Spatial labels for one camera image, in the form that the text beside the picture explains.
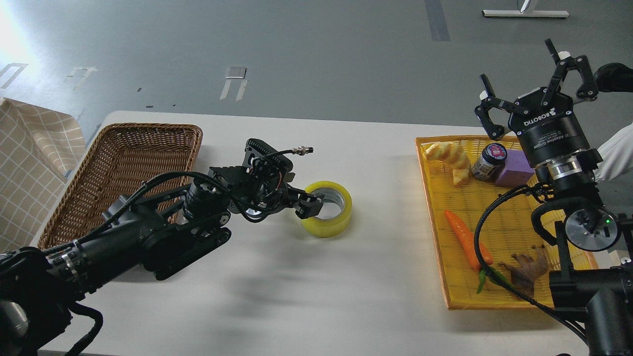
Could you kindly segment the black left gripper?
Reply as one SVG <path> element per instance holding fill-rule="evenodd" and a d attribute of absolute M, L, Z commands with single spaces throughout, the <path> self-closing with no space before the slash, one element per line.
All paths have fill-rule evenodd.
<path fill-rule="evenodd" d="M 208 176 L 229 191 L 229 210 L 260 221 L 285 208 L 301 220 L 318 216 L 325 194 L 312 194 L 288 185 L 296 149 L 278 151 L 261 139 L 246 140 L 241 165 L 210 167 Z"/>

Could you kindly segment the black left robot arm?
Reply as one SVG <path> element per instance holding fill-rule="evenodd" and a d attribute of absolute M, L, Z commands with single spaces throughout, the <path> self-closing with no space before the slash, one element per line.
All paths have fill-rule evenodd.
<path fill-rule="evenodd" d="M 163 281 L 224 245 L 233 215 L 259 223 L 285 208 L 300 219 L 318 216 L 323 195 L 290 185 L 288 155 L 249 139 L 241 165 L 211 167 L 207 174 L 172 171 L 157 175 L 104 212 L 104 223 L 87 235 L 41 250 L 24 246 L 1 255 L 1 354 L 36 356 L 70 325 L 73 315 L 93 327 L 67 352 L 77 356 L 101 331 L 103 315 L 81 305 L 86 294 L 141 265 Z"/>

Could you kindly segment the white sleeved forearm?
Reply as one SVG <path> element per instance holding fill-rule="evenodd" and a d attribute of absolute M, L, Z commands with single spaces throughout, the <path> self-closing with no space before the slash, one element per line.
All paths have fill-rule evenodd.
<path fill-rule="evenodd" d="M 620 129 L 604 144 L 598 153 L 603 161 L 594 171 L 596 182 L 613 180 L 633 169 L 633 125 Z"/>

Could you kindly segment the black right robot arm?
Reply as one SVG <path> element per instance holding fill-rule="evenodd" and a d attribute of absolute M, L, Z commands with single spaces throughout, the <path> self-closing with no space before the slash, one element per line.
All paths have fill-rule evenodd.
<path fill-rule="evenodd" d="M 595 253 L 612 248 L 622 237 L 632 252 L 632 219 L 611 213 L 601 200 L 594 170 L 603 159 L 590 147 L 574 110 L 577 103 L 595 100 L 598 87 L 587 56 L 560 52 L 551 39 L 544 43 L 555 64 L 546 86 L 503 100 L 481 75 L 484 91 L 475 115 L 493 140 L 516 135 L 537 181 L 505 192 L 484 210 L 473 233 L 475 256 L 486 277 L 576 333 L 590 356 L 630 356 L 632 258 L 592 269 L 576 269 L 572 258 L 580 252 L 592 261 Z M 520 195 L 538 202 L 531 225 L 557 254 L 558 265 L 548 277 L 552 307 L 504 281 L 481 253 L 479 235 L 488 216 Z"/>

